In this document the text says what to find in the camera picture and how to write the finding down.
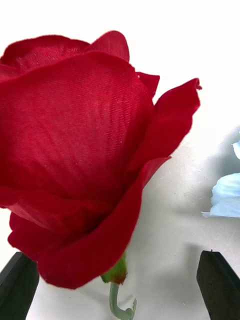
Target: black object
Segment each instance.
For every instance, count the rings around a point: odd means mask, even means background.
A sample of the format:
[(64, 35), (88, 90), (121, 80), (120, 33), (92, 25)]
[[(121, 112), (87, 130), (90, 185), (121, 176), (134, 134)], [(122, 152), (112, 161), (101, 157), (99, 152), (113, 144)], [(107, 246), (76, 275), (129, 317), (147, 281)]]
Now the black object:
[(38, 284), (36, 263), (15, 253), (0, 273), (0, 320), (25, 320)]
[(201, 253), (196, 279), (211, 320), (240, 320), (240, 279), (220, 252)]

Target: green stem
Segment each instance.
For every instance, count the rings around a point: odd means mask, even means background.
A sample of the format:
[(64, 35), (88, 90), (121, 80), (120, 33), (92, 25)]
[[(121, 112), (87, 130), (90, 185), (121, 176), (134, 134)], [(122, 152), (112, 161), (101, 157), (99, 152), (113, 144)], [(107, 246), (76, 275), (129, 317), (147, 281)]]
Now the green stem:
[(110, 310), (112, 314), (120, 320), (132, 320), (134, 318), (134, 314), (137, 306), (137, 300), (136, 299), (134, 300), (132, 309), (128, 308), (126, 310), (122, 310), (118, 307), (118, 292), (119, 292), (119, 285), (111, 282), (110, 295), (109, 295)]

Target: white background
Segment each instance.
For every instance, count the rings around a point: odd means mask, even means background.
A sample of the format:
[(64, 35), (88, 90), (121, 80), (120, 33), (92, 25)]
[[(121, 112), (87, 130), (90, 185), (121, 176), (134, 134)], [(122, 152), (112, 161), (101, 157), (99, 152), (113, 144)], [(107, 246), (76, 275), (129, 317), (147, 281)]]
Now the white background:
[[(200, 78), (190, 134), (144, 189), (119, 295), (122, 308), (137, 298), (135, 320), (209, 319), (196, 281), (202, 250), (220, 251), (240, 275), (240, 220), (201, 214), (210, 209), (217, 179), (240, 172), (231, 146), (240, 138), (238, 7), (237, 0), (1, 2), (1, 53), (11, 42), (45, 34), (92, 42), (118, 30), (136, 70), (160, 75), (156, 97)], [(8, 220), (1, 210), (0, 269), (15, 252)], [(76, 291), (40, 280), (27, 320), (111, 320), (108, 292), (100, 279)]]

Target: red rose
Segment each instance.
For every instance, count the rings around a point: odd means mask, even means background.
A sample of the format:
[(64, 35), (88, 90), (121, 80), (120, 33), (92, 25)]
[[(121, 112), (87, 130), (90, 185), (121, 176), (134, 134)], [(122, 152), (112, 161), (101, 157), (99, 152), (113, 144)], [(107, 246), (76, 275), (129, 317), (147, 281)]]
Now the red rose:
[(153, 105), (159, 77), (135, 72), (124, 36), (42, 36), (0, 60), (0, 206), (10, 244), (74, 289), (123, 255), (142, 191), (192, 125), (193, 79)]

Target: green sepal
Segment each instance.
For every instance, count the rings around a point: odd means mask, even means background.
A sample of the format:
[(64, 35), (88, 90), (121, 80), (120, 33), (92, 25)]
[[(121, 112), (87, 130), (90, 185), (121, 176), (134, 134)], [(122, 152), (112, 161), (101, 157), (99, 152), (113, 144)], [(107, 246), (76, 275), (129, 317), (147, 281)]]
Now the green sepal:
[(126, 253), (121, 259), (105, 274), (101, 276), (104, 283), (113, 282), (115, 284), (123, 284), (128, 274)]

